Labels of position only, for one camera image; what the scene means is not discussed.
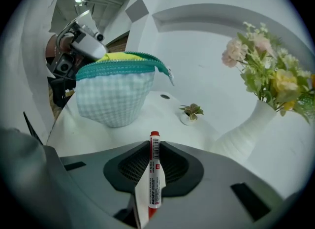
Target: white vase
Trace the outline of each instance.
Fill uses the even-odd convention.
[[[243,164],[251,155],[259,135],[275,115],[276,112],[271,106],[258,100],[251,116],[238,127],[222,135],[210,152],[230,157]]]
[[[196,120],[192,121],[185,112],[182,112],[182,114],[180,116],[180,120],[186,126],[191,126],[191,125],[193,125],[196,122]]]

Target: flower bouquet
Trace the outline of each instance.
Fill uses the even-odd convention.
[[[315,119],[315,75],[300,67],[299,60],[281,47],[281,39],[271,35],[265,24],[259,28],[244,25],[246,35],[238,33],[238,38],[229,41],[223,63],[229,67],[240,64],[247,91],[282,116],[294,111],[308,123]]]

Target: teal zipper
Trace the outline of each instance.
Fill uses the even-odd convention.
[[[80,68],[80,70],[76,74],[76,80],[78,81],[84,78],[94,78],[97,76],[116,74],[139,74],[154,72],[155,67],[158,68],[159,72],[170,76],[169,70],[166,68],[163,62],[155,56],[142,52],[125,53],[137,55],[144,59],[135,61],[111,60],[88,64]]]

